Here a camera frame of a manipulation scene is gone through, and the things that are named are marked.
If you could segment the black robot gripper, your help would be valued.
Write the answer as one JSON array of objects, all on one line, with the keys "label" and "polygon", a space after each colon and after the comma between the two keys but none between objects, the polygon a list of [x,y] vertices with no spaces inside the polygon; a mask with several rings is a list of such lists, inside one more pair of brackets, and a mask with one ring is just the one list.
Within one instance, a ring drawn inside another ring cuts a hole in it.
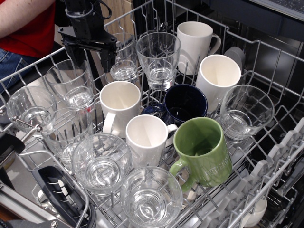
[{"label": "black robot gripper", "polygon": [[71,26],[59,30],[65,49],[72,62],[81,66],[86,60],[83,49],[100,51],[105,73],[109,73],[116,60],[117,38],[104,29],[104,20],[112,10],[102,0],[66,0],[65,13]]}]

